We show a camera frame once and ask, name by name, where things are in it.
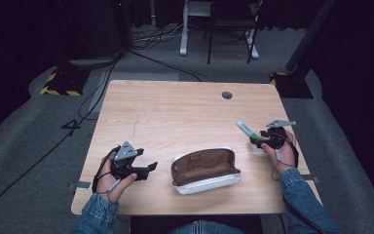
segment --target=denim sleeve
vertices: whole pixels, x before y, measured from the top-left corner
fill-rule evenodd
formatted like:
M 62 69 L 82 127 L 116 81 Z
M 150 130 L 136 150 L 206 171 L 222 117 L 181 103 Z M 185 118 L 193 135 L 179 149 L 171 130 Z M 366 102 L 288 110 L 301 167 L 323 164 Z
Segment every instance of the denim sleeve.
M 289 233 L 318 233 L 312 225 L 319 227 L 324 233 L 340 233 L 339 227 L 330 218 L 297 169 L 283 172 L 280 175 L 280 182 L 283 198 L 287 203 Z
M 114 233 L 112 229 L 118 210 L 118 204 L 93 194 L 82 210 L 81 219 L 70 233 Z

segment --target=brown pouch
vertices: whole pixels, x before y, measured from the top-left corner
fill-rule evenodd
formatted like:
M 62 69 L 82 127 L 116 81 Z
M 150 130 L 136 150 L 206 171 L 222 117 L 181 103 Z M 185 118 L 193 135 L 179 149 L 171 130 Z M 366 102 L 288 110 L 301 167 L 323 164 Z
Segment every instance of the brown pouch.
M 205 149 L 174 157 L 172 184 L 180 194 L 191 194 L 232 185 L 241 179 L 230 147 Z

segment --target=hand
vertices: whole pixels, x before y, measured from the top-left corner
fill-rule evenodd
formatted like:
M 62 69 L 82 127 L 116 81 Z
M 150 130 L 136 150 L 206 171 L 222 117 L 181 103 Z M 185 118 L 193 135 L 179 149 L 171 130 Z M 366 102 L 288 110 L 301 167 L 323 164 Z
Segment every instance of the hand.
M 123 195 L 124 190 L 129 187 L 136 179 L 136 174 L 131 174 L 120 181 L 120 183 L 109 193 L 106 193 L 107 189 L 117 180 L 114 176 L 109 174 L 111 172 L 111 161 L 115 156 L 115 152 L 112 153 L 104 164 L 101 170 L 101 175 L 107 174 L 99 179 L 98 185 L 96 187 L 96 193 L 99 196 L 110 203 L 117 203 L 121 195 Z
M 296 145 L 296 136 L 286 131 L 286 136 L 293 142 L 293 145 Z M 270 160 L 272 161 L 273 166 L 279 172 L 283 173 L 286 170 L 294 168 L 294 153 L 290 147 L 290 144 L 286 141 L 284 145 L 279 149 L 280 153 L 280 162 L 276 157 L 275 149 L 270 147 L 267 143 L 262 143 L 262 148 L 269 154 Z

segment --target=gray carpet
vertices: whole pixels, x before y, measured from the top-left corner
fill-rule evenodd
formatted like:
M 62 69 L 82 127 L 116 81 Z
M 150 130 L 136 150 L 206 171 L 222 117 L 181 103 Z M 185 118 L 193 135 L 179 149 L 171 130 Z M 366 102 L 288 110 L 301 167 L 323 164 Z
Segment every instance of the gray carpet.
M 138 52 L 200 73 L 205 82 L 268 83 L 271 73 L 284 71 L 304 33 L 260 31 L 256 42 L 260 59 L 250 64 L 246 63 L 245 45 L 240 44 L 215 47 L 211 64 L 206 64 L 207 41 L 202 40 L 200 30 L 190 33 L 186 57 L 178 54 L 179 37 Z M 90 94 L 96 92 L 107 68 L 91 73 L 81 97 L 39 95 L 53 70 L 49 67 L 30 84 L 32 98 L 0 125 L 0 193 L 68 133 L 62 125 L 80 120 L 79 111 L 87 113 L 93 99 Z M 197 81 L 191 74 L 131 53 L 124 55 L 113 73 L 171 74 L 171 79 Z M 312 174 L 319 179 L 321 200 L 344 233 L 374 233 L 374 188 L 321 99 L 314 72 L 309 73 L 307 82 L 315 98 L 286 98 L 282 102 L 289 118 L 298 123 L 294 132 Z M 77 222 L 79 217 L 70 212 L 73 191 L 67 187 L 79 179 L 95 124 L 96 120 L 84 121 L 81 129 L 5 193 L 0 199 L 0 233 L 65 233 Z M 282 233 L 277 215 L 262 215 L 262 222 L 264 233 Z M 117 233 L 129 233 L 129 217 L 120 216 L 116 226 Z

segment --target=chair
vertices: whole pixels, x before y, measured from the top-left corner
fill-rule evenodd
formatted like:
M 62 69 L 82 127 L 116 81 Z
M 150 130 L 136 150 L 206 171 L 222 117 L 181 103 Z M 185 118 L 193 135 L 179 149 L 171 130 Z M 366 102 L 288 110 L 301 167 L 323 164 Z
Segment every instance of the chair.
M 207 64 L 210 64 L 211 44 L 213 31 L 217 29 L 224 29 L 230 31 L 243 31 L 240 40 L 244 39 L 245 33 L 248 30 L 253 30 L 252 41 L 248 53 L 247 63 L 250 63 L 251 51 L 254 47 L 254 41 L 257 32 L 256 17 L 260 12 L 261 6 L 253 14 L 247 1 L 241 0 L 214 0 L 210 6 L 210 17 L 208 19 L 207 28 L 204 39 L 209 32 L 210 38 L 208 42 L 208 56 Z

